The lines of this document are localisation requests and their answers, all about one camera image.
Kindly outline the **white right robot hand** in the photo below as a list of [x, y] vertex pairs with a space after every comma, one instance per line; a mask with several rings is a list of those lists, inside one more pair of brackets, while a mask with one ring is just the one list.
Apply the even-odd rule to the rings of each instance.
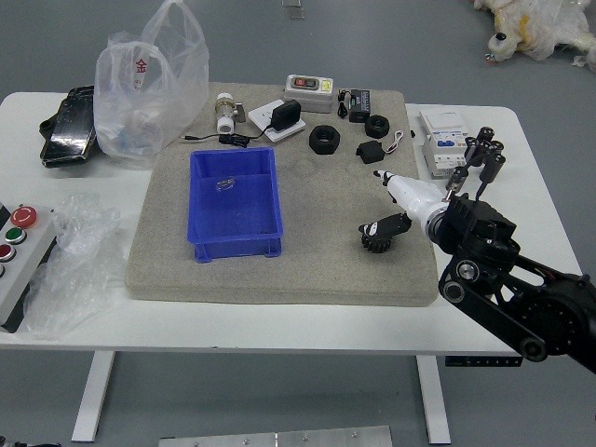
[[370, 241], [380, 240], [405, 233], [411, 228], [412, 223], [418, 223], [423, 233], [432, 239], [448, 208], [440, 189], [433, 183], [400, 176], [386, 170], [375, 170], [373, 174], [382, 180], [383, 186], [404, 213], [361, 225], [361, 234]]

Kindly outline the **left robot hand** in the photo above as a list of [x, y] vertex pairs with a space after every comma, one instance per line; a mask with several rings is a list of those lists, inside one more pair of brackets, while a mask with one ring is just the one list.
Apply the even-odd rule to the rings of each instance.
[[0, 435], [0, 447], [61, 447], [59, 442], [29, 442], [26, 440], [14, 440]]

